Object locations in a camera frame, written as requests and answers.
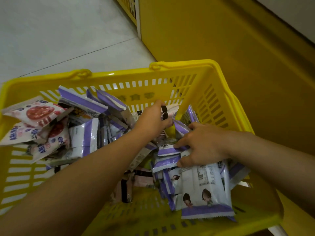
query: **cartoon girl illustration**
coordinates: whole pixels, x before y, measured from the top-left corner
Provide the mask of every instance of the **cartoon girl illustration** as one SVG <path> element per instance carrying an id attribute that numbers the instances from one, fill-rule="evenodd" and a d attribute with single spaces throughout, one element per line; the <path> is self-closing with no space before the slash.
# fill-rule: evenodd
<path id="1" fill-rule="evenodd" d="M 204 200 L 205 202 L 207 202 L 208 206 L 211 206 L 213 204 L 212 200 L 211 200 L 211 193 L 209 190 L 207 189 L 203 189 L 202 194 L 201 194 L 202 200 Z"/>
<path id="2" fill-rule="evenodd" d="M 183 201 L 185 202 L 186 206 L 188 208 L 192 208 L 192 203 L 190 201 L 190 196 L 189 194 L 185 193 L 184 196 L 183 196 Z"/>
<path id="3" fill-rule="evenodd" d="M 176 180 L 178 180 L 179 178 L 180 178 L 180 176 L 178 176 L 178 175 L 173 175 L 172 181 L 176 181 Z"/>

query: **shopping basket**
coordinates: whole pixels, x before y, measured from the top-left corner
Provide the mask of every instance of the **shopping basket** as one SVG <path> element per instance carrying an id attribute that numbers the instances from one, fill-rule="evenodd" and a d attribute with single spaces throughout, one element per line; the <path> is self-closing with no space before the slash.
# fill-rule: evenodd
<path id="1" fill-rule="evenodd" d="M 149 68 L 91 73 L 82 69 L 69 73 L 18 78 L 2 87 L 0 107 L 42 95 L 57 102 L 58 86 L 83 94 L 87 88 L 108 91 L 134 112 L 156 99 L 179 103 L 177 118 L 192 105 L 202 123 L 225 129 L 253 132 L 237 98 L 228 88 L 219 65 L 212 60 L 156 62 Z M 0 137 L 17 120 L 0 117 Z M 43 161 L 30 165 L 22 146 L 3 147 L 0 159 L 0 214 L 5 214 L 27 193 L 51 175 Z M 135 188 L 129 204 L 106 204 L 85 231 L 86 235 L 248 235 L 279 224 L 283 209 L 270 184 L 254 172 L 232 191 L 233 222 L 225 217 L 182 220 L 181 211 L 171 212 L 157 190 Z"/>

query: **hand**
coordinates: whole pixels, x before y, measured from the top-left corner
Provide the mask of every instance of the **hand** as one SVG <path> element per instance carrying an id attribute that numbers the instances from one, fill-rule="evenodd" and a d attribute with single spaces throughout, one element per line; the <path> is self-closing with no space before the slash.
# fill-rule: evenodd
<path id="1" fill-rule="evenodd" d="M 178 161 L 178 167 L 206 165 L 230 158 L 230 146 L 236 132 L 197 122 L 191 123 L 189 128 L 193 131 L 174 145 L 175 148 L 189 145 L 192 149 L 189 156 Z"/>
<path id="2" fill-rule="evenodd" d="M 171 118 L 161 120 L 161 106 L 164 105 L 161 100 L 156 100 L 152 106 L 144 110 L 134 127 L 139 134 L 147 136 L 148 142 L 158 137 L 165 128 L 173 125 Z"/>

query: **person's right hand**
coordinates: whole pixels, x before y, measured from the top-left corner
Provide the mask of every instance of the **person's right hand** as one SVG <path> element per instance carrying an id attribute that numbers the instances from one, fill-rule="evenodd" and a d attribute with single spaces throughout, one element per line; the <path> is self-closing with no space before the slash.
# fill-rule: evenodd
<path id="1" fill-rule="evenodd" d="M 189 128 L 193 131 L 174 145 L 175 148 L 188 145 L 192 149 L 189 156 L 178 161 L 178 167 L 201 166 L 231 157 L 229 151 L 236 132 L 197 122 L 191 123 Z"/>

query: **yellow wall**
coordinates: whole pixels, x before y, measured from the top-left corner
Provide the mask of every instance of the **yellow wall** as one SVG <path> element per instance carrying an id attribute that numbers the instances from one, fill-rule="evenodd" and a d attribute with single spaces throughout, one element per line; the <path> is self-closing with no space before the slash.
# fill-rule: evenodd
<path id="1" fill-rule="evenodd" d="M 217 61 L 258 136 L 315 155 L 314 44 L 254 0 L 140 0 L 140 14 L 158 61 Z M 282 199 L 289 235 L 315 232 Z"/>

